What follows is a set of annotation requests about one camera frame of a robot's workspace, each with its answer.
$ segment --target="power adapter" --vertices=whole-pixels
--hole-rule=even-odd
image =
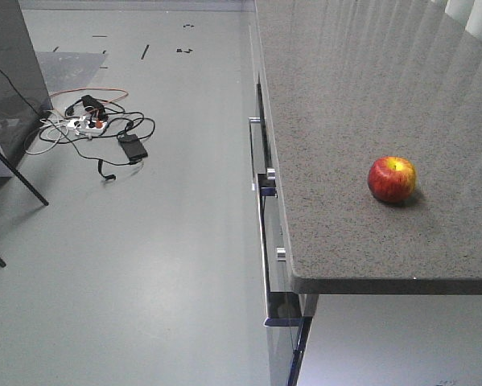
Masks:
[[[144,145],[135,134],[124,134],[117,138],[126,156],[131,162],[138,162],[147,157]]]

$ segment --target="white cable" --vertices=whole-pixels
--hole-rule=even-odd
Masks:
[[[49,150],[53,149],[56,145],[58,145],[58,142],[60,142],[60,140],[62,138],[64,138],[65,136],[67,136],[67,134],[69,133],[69,129],[66,126],[67,124],[64,123],[64,121],[66,121],[65,119],[60,120],[59,117],[56,117],[56,123],[55,124],[53,124],[52,122],[48,122],[45,119],[41,119],[40,121],[42,123],[44,123],[44,125],[40,128],[40,130],[42,130],[40,132],[41,135],[42,135],[42,133],[45,129],[47,129],[48,127],[51,127],[51,129],[47,132],[46,138],[49,139],[50,141],[54,141],[54,142],[48,148],[43,149],[41,151],[26,150],[26,154],[39,155],[39,154],[47,153]],[[52,133],[55,130],[58,132],[58,137],[57,138],[50,138],[49,134]]]

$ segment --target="drawer handle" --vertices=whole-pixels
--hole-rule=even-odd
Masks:
[[[301,307],[299,305],[299,296],[289,291],[272,291],[270,288],[270,272],[269,260],[266,243],[266,227],[264,221],[264,191],[262,184],[267,182],[264,174],[258,174],[255,179],[257,191],[257,211],[258,211],[258,227],[260,241],[262,247],[262,269],[264,278],[264,292],[266,300],[266,320],[265,326],[299,326],[302,322]],[[285,249],[277,248],[277,259],[285,260]]]

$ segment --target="black cable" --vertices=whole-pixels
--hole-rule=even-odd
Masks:
[[[14,91],[17,93],[17,95],[23,100],[24,103],[26,103],[31,110],[33,110],[33,112],[38,116],[40,117],[41,116],[41,113],[39,111],[37,111],[37,109],[35,107],[33,107],[31,105],[30,102],[27,101],[27,99],[21,94],[21,92],[14,86],[14,84],[12,83],[10,77],[0,68],[0,72],[1,74],[6,78],[6,80],[8,80],[8,83],[10,84],[10,86],[14,89]]]
[[[10,84],[10,86],[14,89],[14,91],[17,93],[17,95],[23,100],[23,102],[36,114],[37,117],[40,117],[42,114],[41,114],[39,111],[37,111],[37,109],[36,109],[35,107],[33,107],[33,105],[32,105],[30,102],[28,102],[28,100],[22,95],[22,93],[15,87],[15,85],[13,84],[12,80],[10,79],[10,77],[9,77],[1,68],[0,68],[0,73],[6,78],[6,80],[7,80],[8,83]],[[119,107],[120,109],[124,110],[124,108],[122,108],[122,106],[120,106],[120,105],[118,105],[118,104],[115,104],[115,103],[113,103],[113,104],[116,105],[117,107]],[[141,113],[141,112],[132,112],[132,113],[129,113],[129,114],[134,114],[134,113],[141,114],[142,117],[141,117],[141,118],[135,118],[135,119],[133,119],[133,120],[131,120],[131,119],[129,119],[129,118],[126,118],[126,120],[128,120],[129,123],[126,124],[126,127],[125,127],[122,131],[120,131],[119,133],[117,133],[117,134],[115,134],[115,135],[104,136],[104,137],[101,137],[101,138],[112,138],[112,137],[118,138],[118,136],[120,135],[120,133],[123,133],[123,135],[124,135],[124,133],[132,130],[133,128],[135,128],[135,127],[137,127],[137,126],[139,126],[139,125],[140,125],[143,121],[145,121],[145,120],[150,121],[150,122],[153,124],[153,129],[151,130],[151,132],[150,132],[149,134],[147,134],[147,135],[144,136],[144,137],[140,137],[139,139],[148,138],[148,137],[150,137],[151,135],[153,135],[154,130],[155,130],[155,126],[156,126],[154,120],[151,119],[151,118],[146,118],[146,117],[144,117],[144,114]],[[137,121],[137,120],[139,120],[139,119],[140,119],[140,122],[139,122],[137,125],[135,125],[135,121]],[[69,144],[72,145],[72,147],[74,147],[74,150],[78,153],[78,155],[79,155],[80,157],[85,158],[85,159],[89,159],[89,160],[93,160],[93,161],[97,161],[97,162],[98,162],[98,165],[97,165],[97,167],[98,167],[98,172],[99,172],[99,174],[100,174],[101,176],[103,176],[103,178],[104,178],[105,180],[115,179],[115,175],[108,175],[108,176],[107,176],[107,175],[103,175],[103,173],[102,173],[102,165],[103,165],[103,163],[107,163],[107,164],[113,165],[113,166],[128,166],[128,165],[135,165],[136,163],[139,163],[139,162],[142,161],[142,160],[139,159],[139,160],[136,160],[136,161],[130,161],[130,162],[128,162],[128,163],[115,163],[115,162],[107,161],[107,160],[105,160],[105,159],[103,159],[103,158],[89,157],[89,156],[83,155],[83,154],[80,152],[80,150],[78,149],[78,147],[74,144],[74,142],[76,142],[76,141],[78,141],[78,140],[80,140],[80,139],[85,139],[85,138],[76,138],[76,139],[73,139],[73,140],[72,140],[72,139],[70,139],[70,138],[67,136],[66,133],[64,133],[62,130],[60,130],[60,128],[59,128],[58,126],[56,126],[55,123],[53,123],[53,121],[51,121],[49,118],[46,118],[46,121],[48,121],[48,122],[51,124],[51,126],[47,126],[47,127],[43,128],[43,129],[39,129],[39,138],[41,138],[41,134],[42,134],[42,132],[43,132],[44,130],[48,129],[49,127],[54,127],[61,135],[64,136],[64,138],[67,139],[66,142],[58,142],[58,143],[59,143],[59,144],[69,143]],[[45,139],[45,138],[41,138],[41,139],[43,139],[44,141],[53,142],[52,140],[49,140],[49,139]]]

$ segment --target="granite countertop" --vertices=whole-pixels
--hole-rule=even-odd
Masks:
[[[428,0],[257,0],[292,290],[482,294],[482,43]],[[417,188],[376,201],[383,155]]]

